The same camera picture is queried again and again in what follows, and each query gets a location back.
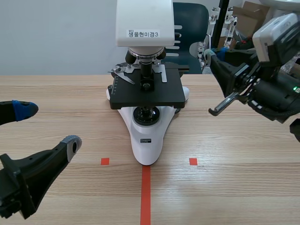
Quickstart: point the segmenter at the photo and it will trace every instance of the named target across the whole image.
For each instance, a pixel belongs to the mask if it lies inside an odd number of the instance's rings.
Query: white microscope
[[[142,165],[158,160],[165,132],[189,97],[180,80],[188,67],[155,63],[174,42],[173,0],[118,0],[116,43],[128,52],[126,63],[110,71],[114,81],[106,94],[124,119]]]

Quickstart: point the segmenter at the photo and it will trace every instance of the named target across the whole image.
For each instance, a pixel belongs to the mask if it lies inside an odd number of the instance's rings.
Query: black robotic arm
[[[0,125],[28,119],[38,111],[30,102],[0,102]],[[0,215],[9,218],[20,211],[24,219],[33,215],[49,187],[71,162],[82,144],[78,136],[63,139],[51,150],[44,150],[29,157],[12,160],[1,155]]]
[[[300,80],[280,72],[300,51],[300,22],[290,23],[293,18],[297,16],[276,18],[257,31],[254,35],[256,50],[208,49],[204,52],[225,97],[214,110],[209,109],[212,115],[218,116],[234,100],[281,123],[300,113]],[[268,32],[268,27],[275,32]],[[290,131],[300,141],[300,119],[291,124]]]

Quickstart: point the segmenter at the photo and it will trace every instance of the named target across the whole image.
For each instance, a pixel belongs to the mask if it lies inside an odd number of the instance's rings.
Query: red tape line
[[[151,225],[151,167],[142,166],[141,225]]]

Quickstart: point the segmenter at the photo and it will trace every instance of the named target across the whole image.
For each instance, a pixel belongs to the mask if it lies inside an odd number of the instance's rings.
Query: black chair
[[[175,46],[178,46],[179,49],[166,49],[167,57],[162,62],[189,65],[190,70],[185,74],[201,74],[201,64],[190,54],[189,49],[193,43],[205,40],[209,12],[205,6],[194,3],[175,2],[173,7],[174,23],[182,26],[182,29],[175,30],[181,34],[180,37],[175,38]],[[176,53],[178,56],[168,56],[168,53]]]

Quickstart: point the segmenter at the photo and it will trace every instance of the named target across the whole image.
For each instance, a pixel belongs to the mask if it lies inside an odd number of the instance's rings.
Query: metal pole
[[[219,8],[221,10],[220,10],[220,14],[219,14],[219,19],[216,22],[214,32],[212,34],[212,48],[217,48],[219,45],[228,5],[229,5],[229,0],[221,0],[220,1]]]

